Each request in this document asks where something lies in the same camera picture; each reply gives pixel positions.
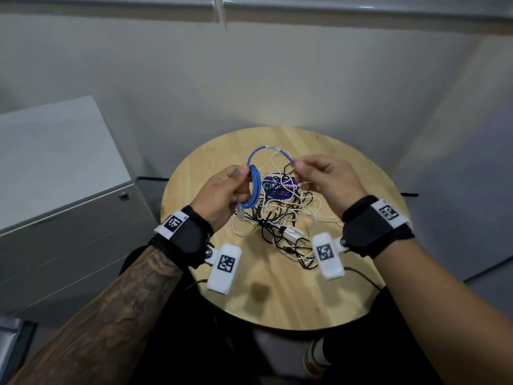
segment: right hand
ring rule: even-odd
[[[356,201],[368,195],[348,161],[327,155],[308,155],[295,159],[296,182],[304,190],[324,196],[331,210],[339,217]]]

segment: gray cabinet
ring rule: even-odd
[[[0,314],[59,326],[156,225],[92,97],[0,116]]]

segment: coiled blue cable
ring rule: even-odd
[[[253,179],[253,191],[251,192],[251,198],[248,201],[246,201],[245,203],[241,203],[242,206],[244,207],[244,209],[253,208],[258,203],[258,200],[260,199],[260,187],[262,186],[262,179],[260,176],[259,169],[257,169],[255,165],[251,164],[251,158],[253,158],[253,155],[255,155],[255,153],[258,150],[261,150],[263,148],[271,148],[273,150],[279,151],[280,153],[285,155],[285,158],[287,158],[292,165],[294,164],[294,160],[281,148],[277,148],[274,146],[260,146],[259,148],[255,149],[249,156],[248,163],[247,163],[247,165],[249,167],[249,172],[251,173],[251,178]]]

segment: hand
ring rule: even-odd
[[[319,192],[339,217],[356,201],[368,195],[348,161],[326,155],[309,155],[295,161],[296,182],[304,190]]]
[[[217,232],[230,220],[235,212],[235,204],[248,201],[251,197],[250,181],[248,166],[228,166],[210,177],[192,201],[191,207]]]

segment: purple sticker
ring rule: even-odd
[[[264,177],[262,187],[267,197],[274,200],[288,200],[292,198],[291,192],[297,193],[299,186],[294,177],[287,174],[273,173],[273,175]]]

